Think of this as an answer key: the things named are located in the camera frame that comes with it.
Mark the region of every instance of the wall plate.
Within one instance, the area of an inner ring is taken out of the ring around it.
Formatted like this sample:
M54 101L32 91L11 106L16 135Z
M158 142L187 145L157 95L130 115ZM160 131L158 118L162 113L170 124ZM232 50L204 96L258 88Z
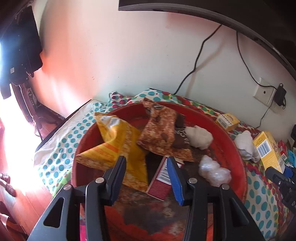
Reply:
M262 78L260 78L259 84L271 85ZM261 86L257 85L253 97L269 107L271 104L272 97L273 97L274 93L275 93L275 89L272 87L266 88L266 87L261 87Z

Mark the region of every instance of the white crumpled tissue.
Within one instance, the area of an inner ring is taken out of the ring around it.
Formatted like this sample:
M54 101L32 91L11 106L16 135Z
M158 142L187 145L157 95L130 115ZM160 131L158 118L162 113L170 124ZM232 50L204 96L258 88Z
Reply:
M220 167L219 163L207 155L203 156L199 167L198 173L214 187L220 187L223 183L231 181L231 172Z
M253 144L253 138L249 131L238 134L234 139L234 143L243 160L251 160L253 162L258 162L260 160L259 152Z
M206 129L199 126L185 127L187 138L189 139L190 145L200 150L207 149L213 142L213 136Z

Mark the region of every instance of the metal screw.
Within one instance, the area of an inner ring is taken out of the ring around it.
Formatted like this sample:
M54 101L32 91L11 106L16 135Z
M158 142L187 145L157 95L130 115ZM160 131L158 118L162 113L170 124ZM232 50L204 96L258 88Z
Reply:
M189 183L191 183L191 184L195 184L195 183L197 183L197 180L196 180L196 178L189 178Z
M229 187L228 184L226 184L226 183L222 184L222 189L223 189L223 190L228 190L229 188L230 188L230 187Z
M102 177L99 177L96 179L96 183L103 183L104 181L105 181L105 179Z
M66 184L63 186L63 189L66 191L70 190L71 188L72 188L72 186L70 184Z

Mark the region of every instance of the white wall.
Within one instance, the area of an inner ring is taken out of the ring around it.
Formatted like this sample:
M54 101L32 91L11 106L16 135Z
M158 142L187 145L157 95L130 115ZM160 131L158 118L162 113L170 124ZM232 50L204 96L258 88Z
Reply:
M113 90L131 96L148 87L174 92L193 68L203 39L218 26L181 14L120 12L118 0L35 0L33 6L44 46L33 87L41 103L63 116L90 98L107 101ZM276 140L287 140L296 123L296 82L265 49L240 39L253 76L287 90L286 110L268 111L261 126ZM259 125L267 107L252 96L256 83L240 59L234 30L221 27L198 65L179 95Z

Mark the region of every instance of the small yellow box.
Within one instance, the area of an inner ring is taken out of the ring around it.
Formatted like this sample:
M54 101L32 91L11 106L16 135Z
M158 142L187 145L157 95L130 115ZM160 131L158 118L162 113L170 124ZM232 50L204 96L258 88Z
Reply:
M216 122L219 123L226 131L232 131L240 123L240 121L230 113L219 115Z
M283 173L285 170L285 162L282 158L279 147L269 131L261 132L253 143L257 148L262 164L265 170L268 167L273 167Z

